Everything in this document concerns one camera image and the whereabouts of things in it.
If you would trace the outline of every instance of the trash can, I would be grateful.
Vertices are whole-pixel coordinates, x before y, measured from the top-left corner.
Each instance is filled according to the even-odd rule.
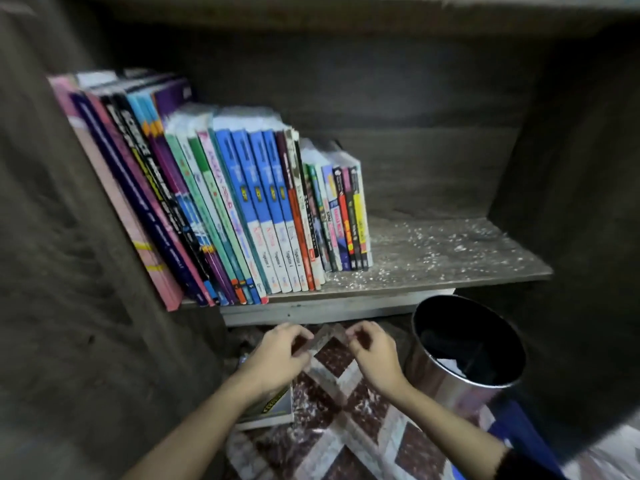
[[[469,417],[522,376],[526,356],[512,327],[491,309],[457,295],[423,300],[412,316],[404,368],[411,384]]]

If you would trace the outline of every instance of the hand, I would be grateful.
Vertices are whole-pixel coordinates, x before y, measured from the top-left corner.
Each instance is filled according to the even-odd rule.
[[[362,375],[382,396],[391,400],[409,385],[400,368],[396,341],[375,322],[360,322],[347,329],[349,349]]]
[[[302,325],[278,325],[264,334],[260,345],[240,366],[236,374],[252,387],[256,399],[290,383],[309,363],[309,352],[291,354],[291,345],[299,335],[308,340],[314,338]]]

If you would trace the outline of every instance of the person's left hand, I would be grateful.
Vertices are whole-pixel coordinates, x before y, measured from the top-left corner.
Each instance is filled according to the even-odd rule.
[[[258,397],[275,392],[290,383],[311,360],[309,352],[291,354],[297,336],[313,339],[302,325],[282,323],[264,334],[260,345],[237,371],[244,381],[255,386]]]

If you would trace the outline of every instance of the black sleeve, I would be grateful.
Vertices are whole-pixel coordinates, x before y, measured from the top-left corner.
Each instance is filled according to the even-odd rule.
[[[495,480],[564,480],[564,477],[544,468],[539,463],[521,455],[514,450],[509,450],[503,457]]]

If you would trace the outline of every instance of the upper shelf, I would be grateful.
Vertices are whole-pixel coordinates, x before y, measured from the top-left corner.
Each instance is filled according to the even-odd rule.
[[[588,37],[640,0],[97,0],[128,22],[216,29]]]
[[[371,218],[374,265],[327,273],[322,290],[270,303],[496,285],[548,279],[551,268],[487,219],[396,222]]]

